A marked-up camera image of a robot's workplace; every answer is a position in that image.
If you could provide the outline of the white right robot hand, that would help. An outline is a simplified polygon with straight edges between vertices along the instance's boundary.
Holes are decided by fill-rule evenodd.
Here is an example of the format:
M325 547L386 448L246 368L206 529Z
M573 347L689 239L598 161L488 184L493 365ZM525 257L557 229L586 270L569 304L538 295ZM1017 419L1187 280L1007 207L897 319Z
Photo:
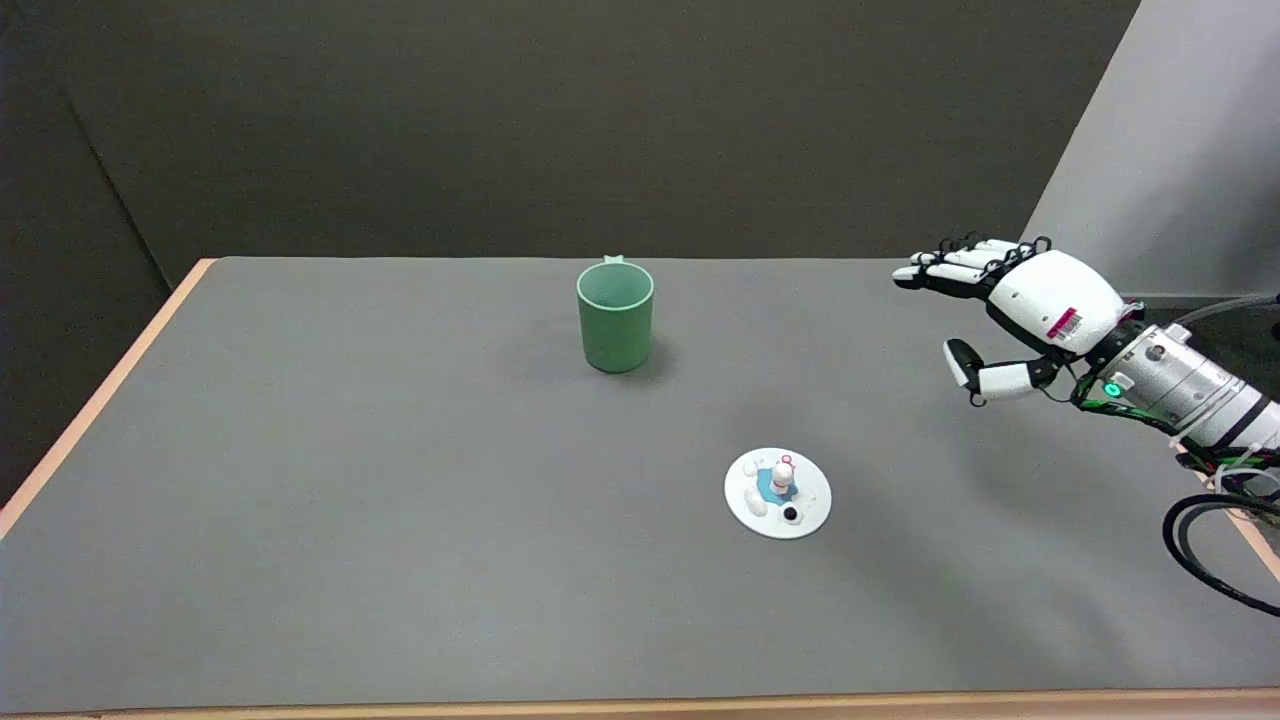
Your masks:
M1124 299L1046 236L1019 242L979 232L943 238L934 250L913 254L892 279L904 290L979 300L998 327L1037 351L1032 360L987 363L968 342L946 340L947 368L975 407L1044 392L1060 370L1111 357L1146 315L1142 301Z

